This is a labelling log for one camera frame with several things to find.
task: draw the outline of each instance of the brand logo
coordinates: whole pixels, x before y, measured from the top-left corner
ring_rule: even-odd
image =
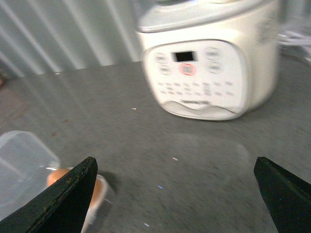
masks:
[[[204,105],[208,105],[210,104],[209,101],[196,101],[196,100],[181,100],[182,103],[192,103],[192,104],[198,104],[198,105],[201,105],[201,104],[204,104]]]
[[[270,12],[259,24],[257,24],[257,41],[265,44],[276,38],[277,16],[276,12]]]

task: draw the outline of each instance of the red button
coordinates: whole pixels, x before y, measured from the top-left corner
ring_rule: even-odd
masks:
[[[179,66],[179,70],[182,74],[185,75],[195,75],[196,69],[195,66],[191,65],[191,64],[187,64],[187,63],[183,63]]]

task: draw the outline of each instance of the control panel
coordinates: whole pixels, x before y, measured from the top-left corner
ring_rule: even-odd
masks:
[[[150,88],[164,109],[182,115],[230,118],[244,111],[248,80],[239,49],[220,40],[199,40],[153,47],[145,52],[144,66]],[[176,109],[165,105],[178,103]]]

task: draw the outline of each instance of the corrugated metal wall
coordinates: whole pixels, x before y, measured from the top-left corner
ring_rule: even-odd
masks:
[[[310,13],[283,0],[282,21]],[[128,0],[0,0],[0,67],[28,76],[139,61]]]

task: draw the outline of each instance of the button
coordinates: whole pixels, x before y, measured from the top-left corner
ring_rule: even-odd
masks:
[[[221,57],[221,53],[218,48],[207,47],[204,49],[203,53],[206,59],[209,59],[212,61],[218,61],[219,58]]]
[[[182,74],[189,75],[189,76],[195,75],[196,73],[195,67],[187,63],[181,64],[179,66],[179,70]]]
[[[223,71],[223,66],[219,62],[209,62],[207,65],[207,70],[213,74],[219,74]]]
[[[167,63],[166,55],[163,53],[156,53],[155,54],[155,61],[161,64]]]
[[[164,75],[169,75],[171,72],[170,68],[166,65],[160,65],[159,69],[160,69],[160,73]]]
[[[225,82],[225,84],[228,85],[228,86],[233,86],[232,82]]]

